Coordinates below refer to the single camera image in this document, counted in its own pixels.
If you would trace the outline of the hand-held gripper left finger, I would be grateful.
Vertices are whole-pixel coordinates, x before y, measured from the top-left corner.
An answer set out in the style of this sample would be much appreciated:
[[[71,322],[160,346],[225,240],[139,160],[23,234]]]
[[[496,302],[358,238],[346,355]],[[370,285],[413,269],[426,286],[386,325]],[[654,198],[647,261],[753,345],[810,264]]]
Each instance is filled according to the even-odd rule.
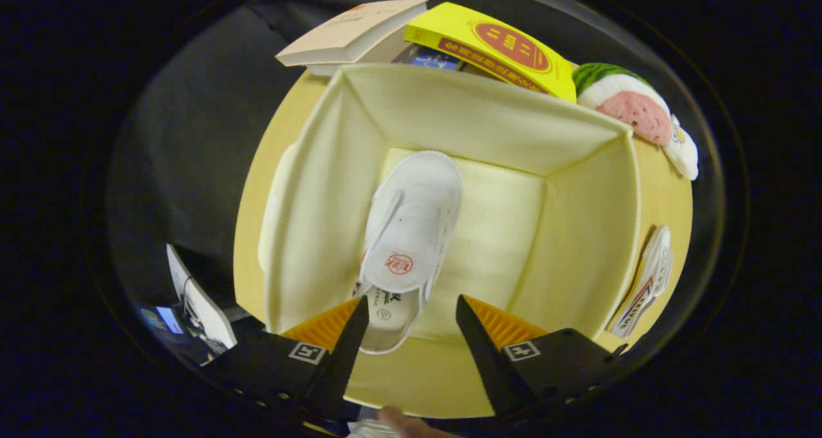
[[[288,423],[334,423],[369,323],[366,297],[282,335],[262,332],[205,366],[221,389]]]

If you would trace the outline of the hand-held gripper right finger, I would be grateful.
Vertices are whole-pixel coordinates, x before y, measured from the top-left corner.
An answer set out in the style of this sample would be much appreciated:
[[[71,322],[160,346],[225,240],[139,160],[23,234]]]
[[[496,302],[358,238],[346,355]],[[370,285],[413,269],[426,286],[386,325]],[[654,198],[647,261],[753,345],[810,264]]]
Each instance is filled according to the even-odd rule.
[[[564,414],[614,382],[627,348],[608,351],[572,328],[547,332],[469,295],[457,299],[456,323],[498,419]]]

